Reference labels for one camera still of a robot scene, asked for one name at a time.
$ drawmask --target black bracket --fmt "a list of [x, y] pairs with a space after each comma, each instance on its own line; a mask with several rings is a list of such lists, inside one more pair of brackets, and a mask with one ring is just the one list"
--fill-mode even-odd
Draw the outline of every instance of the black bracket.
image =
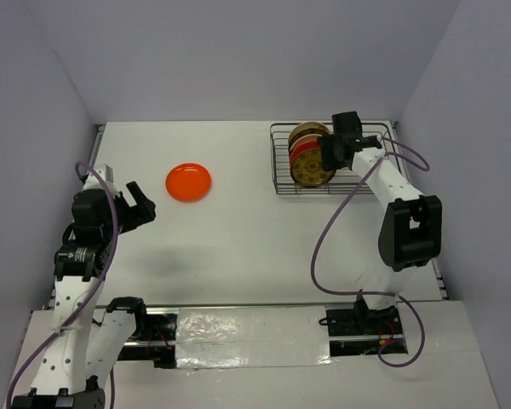
[[74, 395], [20, 395], [15, 396], [12, 409], [103, 409], [103, 389], [80, 392]]
[[364, 137], [358, 113], [343, 112], [331, 117], [333, 134], [320, 136], [318, 143], [322, 153], [322, 166], [325, 171], [341, 168], [352, 169], [354, 154], [367, 147], [382, 148], [376, 136]]
[[[378, 250], [393, 271], [425, 266], [441, 252], [442, 204], [437, 196], [396, 199], [384, 215]], [[411, 228], [411, 219], [418, 226]]]
[[[123, 193], [114, 198], [120, 233], [127, 233], [155, 220], [155, 204], [144, 195], [135, 181], [127, 183], [136, 205], [129, 206]], [[74, 222], [62, 237], [55, 253], [55, 277], [80, 276], [83, 281], [100, 277], [109, 256], [112, 240], [112, 213], [102, 189], [89, 189], [74, 196]]]
[[118, 297], [114, 298], [107, 306], [106, 312], [125, 311], [127, 314], [134, 314], [136, 321], [136, 331], [133, 334], [137, 338], [147, 329], [147, 311], [144, 300], [137, 297]]

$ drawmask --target dish rack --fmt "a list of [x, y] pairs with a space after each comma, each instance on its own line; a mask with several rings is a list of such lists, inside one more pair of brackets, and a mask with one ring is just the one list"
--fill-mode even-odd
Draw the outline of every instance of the dish rack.
[[[271, 155], [273, 165], [273, 183], [277, 194], [348, 194], [359, 183], [360, 177], [349, 169], [339, 169], [333, 178], [315, 187], [303, 186], [294, 181], [290, 175], [290, 155], [288, 136], [301, 122], [276, 123], [270, 127]], [[331, 122], [323, 122], [333, 130]], [[383, 137], [392, 138], [391, 130], [385, 123], [362, 123], [364, 136], [376, 135], [379, 140]], [[383, 142], [387, 150], [395, 151], [395, 145]], [[403, 173], [404, 168], [398, 161], [398, 169]], [[372, 194], [367, 186], [362, 186], [358, 194]]]

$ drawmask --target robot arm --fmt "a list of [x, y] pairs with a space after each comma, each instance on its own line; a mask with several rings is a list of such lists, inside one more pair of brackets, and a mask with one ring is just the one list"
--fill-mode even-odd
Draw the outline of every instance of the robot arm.
[[[356, 112], [339, 113], [332, 121], [334, 134], [319, 138], [326, 171], [349, 168], [363, 177], [381, 160], [366, 184], [385, 209], [378, 250], [391, 271], [376, 276], [364, 290], [401, 292], [416, 269], [440, 253], [441, 202], [437, 196], [424, 196], [399, 173], [376, 136], [363, 136]], [[394, 300], [370, 296], [366, 301], [370, 309], [382, 310]]]
[[[112, 169], [95, 168], [113, 196], [120, 233], [155, 220], [155, 204], [135, 182], [127, 188], [136, 205], [129, 206], [113, 186]], [[61, 324], [86, 299], [102, 274], [112, 242], [110, 204], [94, 176], [85, 180], [72, 204], [74, 222], [55, 254], [55, 310], [52, 326], [59, 335], [43, 352], [28, 395], [16, 396], [13, 408], [103, 407], [104, 385], [128, 338], [145, 330], [146, 307], [140, 298], [112, 300], [90, 344], [89, 334], [102, 285], [68, 327]]]

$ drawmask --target white table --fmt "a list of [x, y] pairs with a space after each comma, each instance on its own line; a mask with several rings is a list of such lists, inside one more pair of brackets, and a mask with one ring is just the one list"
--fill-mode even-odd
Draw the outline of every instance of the white table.
[[[426, 326], [427, 347], [407, 368], [386, 367], [374, 355], [345, 356], [322, 366], [199, 371], [118, 362], [116, 408], [497, 409], [463, 304], [417, 302], [416, 308]], [[407, 348], [414, 352], [420, 339], [418, 325], [404, 305], [399, 312]], [[49, 334], [51, 314], [37, 311], [32, 316], [20, 363]], [[387, 359], [400, 362], [407, 355]], [[27, 369], [16, 395], [29, 390], [36, 371], [37, 365]]]
[[[137, 181], [156, 203], [158, 218], [119, 238], [99, 305], [120, 296], [143, 297], [149, 305], [348, 301], [318, 291], [309, 276], [316, 240], [344, 198], [277, 195], [270, 125], [107, 124], [96, 163], [114, 169], [124, 192], [127, 182]], [[177, 202], [164, 188], [168, 172], [185, 162], [204, 165], [213, 178], [197, 203]], [[343, 211], [320, 251], [323, 285], [358, 290], [387, 268], [376, 246], [383, 214], [368, 195]], [[403, 295], [440, 300], [433, 267], [420, 268]]]

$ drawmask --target white wall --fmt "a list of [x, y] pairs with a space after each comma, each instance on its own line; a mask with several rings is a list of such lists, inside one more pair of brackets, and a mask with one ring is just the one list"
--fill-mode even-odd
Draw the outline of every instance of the white wall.
[[0, 407], [95, 131], [22, 1], [0, 0]]
[[440, 266], [511, 409], [511, 0], [463, 0], [399, 121], [445, 207]]
[[459, 0], [26, 0], [96, 122], [399, 118]]

